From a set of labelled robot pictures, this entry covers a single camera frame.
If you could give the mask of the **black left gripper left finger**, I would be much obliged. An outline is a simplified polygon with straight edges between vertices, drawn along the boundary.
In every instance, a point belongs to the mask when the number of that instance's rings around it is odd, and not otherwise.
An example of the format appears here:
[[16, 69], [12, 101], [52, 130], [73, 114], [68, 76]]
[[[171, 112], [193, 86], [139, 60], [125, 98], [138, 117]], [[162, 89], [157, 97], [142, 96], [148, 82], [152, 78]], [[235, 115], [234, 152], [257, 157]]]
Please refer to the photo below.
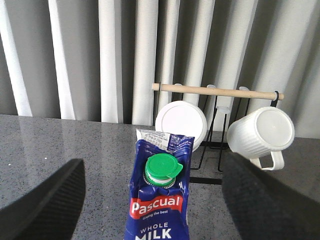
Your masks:
[[32, 191], [0, 210], [0, 238], [70, 240], [85, 196], [84, 160], [71, 159]]

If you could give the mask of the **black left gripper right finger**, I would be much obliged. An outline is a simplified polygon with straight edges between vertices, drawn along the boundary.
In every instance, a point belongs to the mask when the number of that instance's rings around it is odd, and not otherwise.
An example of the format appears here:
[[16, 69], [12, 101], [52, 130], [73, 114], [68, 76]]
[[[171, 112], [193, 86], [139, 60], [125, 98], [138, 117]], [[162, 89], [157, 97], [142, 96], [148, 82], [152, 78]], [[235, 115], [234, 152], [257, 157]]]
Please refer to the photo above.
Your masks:
[[222, 193], [243, 240], [320, 238], [320, 204], [237, 153], [227, 154]]

